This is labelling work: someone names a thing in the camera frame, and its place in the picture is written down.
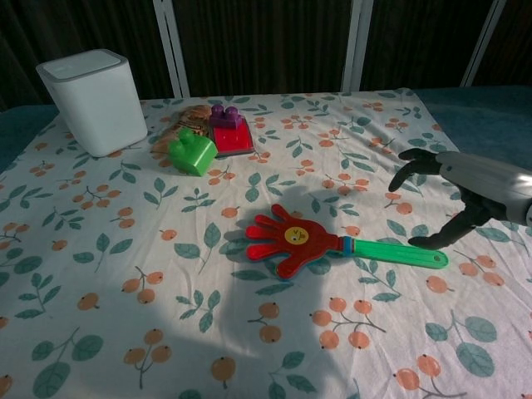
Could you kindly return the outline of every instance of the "red toy base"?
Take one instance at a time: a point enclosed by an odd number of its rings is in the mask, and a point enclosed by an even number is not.
[[[245,119],[237,129],[211,127],[211,138],[218,149],[217,158],[254,152],[253,139]]]

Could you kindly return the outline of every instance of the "gray robot arm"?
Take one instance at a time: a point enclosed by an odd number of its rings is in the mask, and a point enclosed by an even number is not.
[[[394,176],[389,190],[397,190],[412,174],[441,175],[461,192],[465,209],[430,237],[412,237],[409,243],[440,249],[455,243],[490,219],[532,226],[532,172],[459,152],[433,154],[412,149],[399,155],[410,162]]]

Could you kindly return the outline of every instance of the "red plastic hand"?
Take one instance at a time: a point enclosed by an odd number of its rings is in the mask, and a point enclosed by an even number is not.
[[[282,222],[259,214],[255,217],[257,226],[249,226],[246,236],[274,242],[250,245],[246,253],[251,260],[290,254],[277,267],[279,277],[291,278],[304,264],[321,258],[328,250],[340,248],[339,238],[327,233],[320,224],[312,220],[295,219],[279,204],[272,206],[272,213]]]

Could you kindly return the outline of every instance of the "building block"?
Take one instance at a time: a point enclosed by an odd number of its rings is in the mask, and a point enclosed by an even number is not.
[[[249,154],[255,151],[249,126],[244,119],[236,129],[211,127],[210,137],[218,149],[217,158]]]
[[[170,142],[168,156],[176,169],[203,176],[217,154],[211,139],[195,135],[191,129],[185,128],[178,140]]]
[[[217,104],[211,108],[209,124],[212,127],[223,127],[226,129],[238,129],[242,123],[242,116],[235,106],[224,107]]]

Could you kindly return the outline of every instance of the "toy hand clapper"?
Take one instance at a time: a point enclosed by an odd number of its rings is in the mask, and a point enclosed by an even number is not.
[[[449,262],[447,256],[440,251],[360,239],[355,241],[352,237],[329,234],[312,220],[293,218],[279,204],[272,206],[272,212],[282,221],[259,214],[255,217],[257,225],[249,226],[246,236],[249,239],[273,242],[250,245],[246,253],[251,260],[289,254],[289,257],[277,266],[277,275],[280,278],[292,278],[302,266],[320,259],[327,251],[423,268],[444,268]]]

